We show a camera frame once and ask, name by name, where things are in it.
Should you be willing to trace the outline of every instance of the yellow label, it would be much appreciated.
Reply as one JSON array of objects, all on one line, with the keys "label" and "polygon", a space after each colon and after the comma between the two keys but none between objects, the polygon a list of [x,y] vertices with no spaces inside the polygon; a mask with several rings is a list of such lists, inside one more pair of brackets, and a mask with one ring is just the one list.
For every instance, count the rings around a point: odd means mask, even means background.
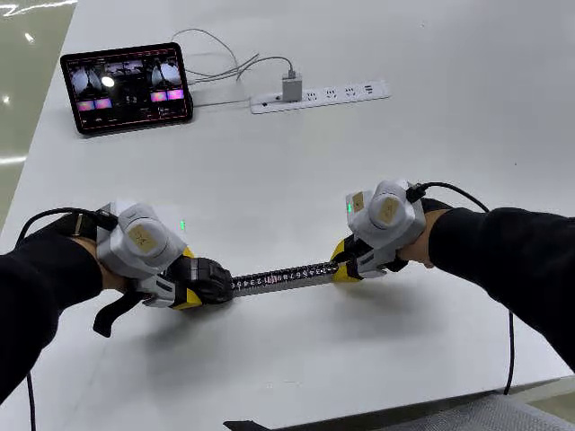
[{"label": "yellow label", "polygon": [[142,226],[136,226],[128,232],[128,237],[144,253],[149,253],[158,243],[152,237],[150,232]]},{"label": "yellow label", "polygon": [[359,192],[353,195],[353,212],[357,213],[363,209],[363,193]]},{"label": "yellow label", "polygon": [[384,203],[381,204],[381,208],[379,208],[379,219],[384,223],[390,224],[394,220],[398,206],[399,202],[397,200],[386,198]]}]

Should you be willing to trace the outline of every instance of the power adapter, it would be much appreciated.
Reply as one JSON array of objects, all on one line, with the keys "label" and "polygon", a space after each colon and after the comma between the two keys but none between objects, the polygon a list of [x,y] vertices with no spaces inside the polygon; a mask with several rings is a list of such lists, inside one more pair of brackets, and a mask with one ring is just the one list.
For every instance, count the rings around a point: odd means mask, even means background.
[{"label": "power adapter", "polygon": [[281,100],[282,101],[301,101],[304,90],[302,75],[294,69],[281,77]]}]

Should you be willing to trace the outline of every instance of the gray floor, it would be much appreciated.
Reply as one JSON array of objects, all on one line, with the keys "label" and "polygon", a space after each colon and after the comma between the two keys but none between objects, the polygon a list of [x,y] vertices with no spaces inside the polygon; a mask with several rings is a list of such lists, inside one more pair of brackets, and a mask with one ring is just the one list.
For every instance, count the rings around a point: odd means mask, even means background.
[{"label": "gray floor", "polygon": [[[0,5],[0,227],[10,206],[38,122],[74,0],[54,4],[27,1],[15,9]],[[19,70],[29,70],[24,78]],[[575,424],[575,378],[514,394],[514,398]],[[394,409],[394,418],[415,418],[463,400]]]}]

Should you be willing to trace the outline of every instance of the tablet screen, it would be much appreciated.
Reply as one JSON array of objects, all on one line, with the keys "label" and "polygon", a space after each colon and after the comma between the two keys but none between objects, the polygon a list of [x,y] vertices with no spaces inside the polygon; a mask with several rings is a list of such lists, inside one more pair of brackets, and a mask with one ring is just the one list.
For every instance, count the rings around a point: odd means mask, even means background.
[{"label": "tablet screen", "polygon": [[176,48],[143,48],[62,58],[81,131],[190,117]]}]

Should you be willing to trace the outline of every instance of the wrist strap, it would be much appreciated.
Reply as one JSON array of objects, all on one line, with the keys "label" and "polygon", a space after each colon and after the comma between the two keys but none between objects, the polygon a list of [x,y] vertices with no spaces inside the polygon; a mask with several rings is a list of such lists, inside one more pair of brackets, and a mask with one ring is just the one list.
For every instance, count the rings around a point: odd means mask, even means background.
[{"label": "wrist strap", "polygon": [[98,238],[98,226],[95,220],[84,214],[66,214],[43,227],[39,232],[53,232],[71,237],[81,236],[93,241]]}]

